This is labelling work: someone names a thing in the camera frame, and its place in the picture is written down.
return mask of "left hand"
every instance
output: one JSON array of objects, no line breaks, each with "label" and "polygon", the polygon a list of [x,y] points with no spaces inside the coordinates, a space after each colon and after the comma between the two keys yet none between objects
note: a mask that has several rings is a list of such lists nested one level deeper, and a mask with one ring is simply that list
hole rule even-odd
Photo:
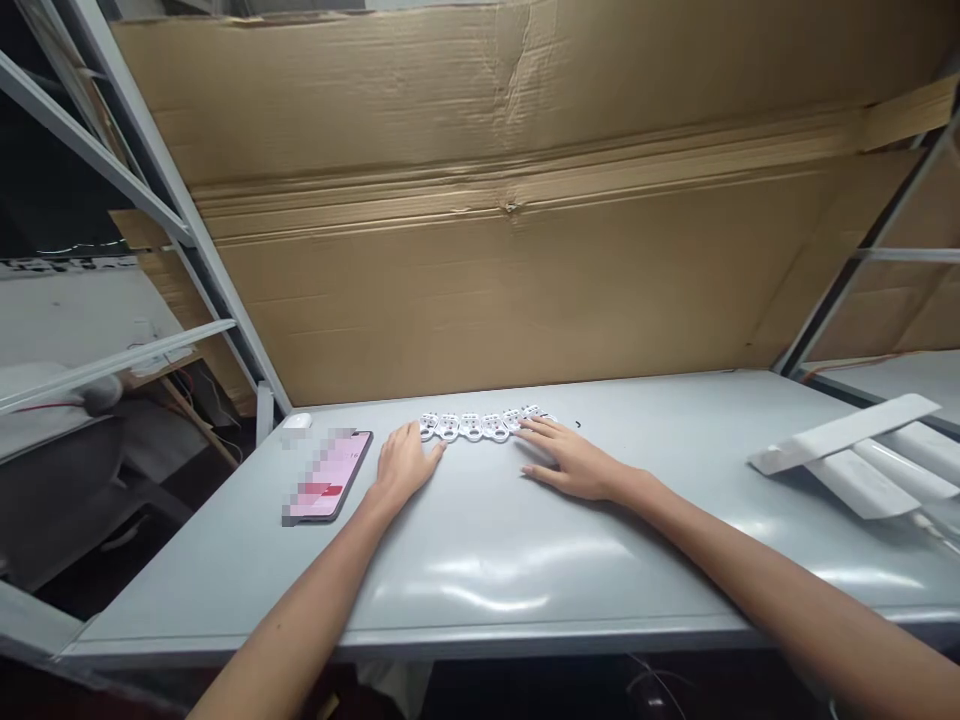
[{"label": "left hand", "polygon": [[373,494],[377,500],[387,502],[399,511],[430,479],[446,449],[447,444],[441,442],[426,455],[420,441],[419,423],[411,422],[397,428],[380,449],[377,481],[367,494]]}]

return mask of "red wire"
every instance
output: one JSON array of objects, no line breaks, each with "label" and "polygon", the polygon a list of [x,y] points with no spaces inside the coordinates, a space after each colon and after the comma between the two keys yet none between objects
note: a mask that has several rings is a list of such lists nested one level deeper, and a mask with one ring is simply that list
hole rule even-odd
[{"label": "red wire", "polygon": [[83,407],[83,403],[50,403],[49,405],[34,405],[33,407],[20,408],[19,410],[14,410],[15,413],[18,412],[27,412],[28,410],[43,410],[48,407]]},{"label": "red wire", "polygon": [[190,377],[190,373],[188,373],[186,370],[184,370],[184,369],[182,369],[182,368],[177,368],[177,372],[180,373],[181,375],[183,375],[183,376],[187,379],[187,382],[188,382],[189,385],[190,385],[190,389],[189,389],[187,392],[188,392],[190,395],[193,395],[193,378]]}]

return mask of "white plastic clip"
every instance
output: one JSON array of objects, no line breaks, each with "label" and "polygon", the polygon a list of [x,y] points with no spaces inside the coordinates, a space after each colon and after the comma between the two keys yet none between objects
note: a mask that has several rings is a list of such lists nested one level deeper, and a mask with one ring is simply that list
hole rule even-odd
[{"label": "white plastic clip", "polygon": [[440,416],[440,422],[437,423],[437,428],[434,432],[441,440],[446,440],[447,442],[453,442],[457,439],[457,435],[460,431],[460,420],[456,415],[446,414]]},{"label": "white plastic clip", "polygon": [[550,413],[545,413],[540,409],[539,405],[527,405],[521,410],[524,419],[529,419],[532,417],[545,417],[547,420],[553,420],[553,422],[560,422],[557,418]]},{"label": "white plastic clip", "polygon": [[481,425],[483,427],[484,437],[488,437],[497,442],[506,442],[510,439],[510,431],[507,430],[507,426],[503,424],[500,416],[496,413],[484,415]]},{"label": "white plastic clip", "polygon": [[440,423],[440,418],[437,417],[434,413],[424,413],[420,416],[420,440],[426,442],[433,437],[433,433],[437,430],[437,425]]},{"label": "white plastic clip", "polygon": [[480,416],[476,413],[464,413],[460,416],[460,434],[470,442],[483,439],[483,429],[480,427]]},{"label": "white plastic clip", "polygon": [[520,429],[520,420],[523,416],[519,410],[504,410],[500,417],[510,432],[516,432]]}]

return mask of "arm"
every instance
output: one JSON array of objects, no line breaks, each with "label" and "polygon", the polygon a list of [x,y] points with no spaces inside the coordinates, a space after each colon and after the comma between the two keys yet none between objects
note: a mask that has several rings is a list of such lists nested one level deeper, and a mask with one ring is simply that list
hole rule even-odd
[{"label": "arm", "polygon": [[296,715],[343,632],[380,538],[433,475],[445,449],[441,443],[425,456],[417,423],[390,435],[380,451],[377,481],[356,512],[260,621],[190,718]]},{"label": "arm", "polygon": [[519,435],[559,470],[525,474],[576,497],[635,511],[676,545],[740,610],[868,717],[960,716],[960,668],[849,595],[617,462],[572,430],[537,418]]}]

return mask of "right hand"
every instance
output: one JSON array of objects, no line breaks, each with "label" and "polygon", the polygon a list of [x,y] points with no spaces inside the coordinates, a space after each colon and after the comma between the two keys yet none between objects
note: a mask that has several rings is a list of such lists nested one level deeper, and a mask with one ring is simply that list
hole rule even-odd
[{"label": "right hand", "polygon": [[522,470],[535,480],[584,500],[612,500],[624,503],[624,490],[640,483],[657,483],[645,470],[624,465],[592,445],[570,428],[541,417],[521,420],[525,429],[516,433],[531,445],[550,453],[559,470],[541,465],[524,465]]}]

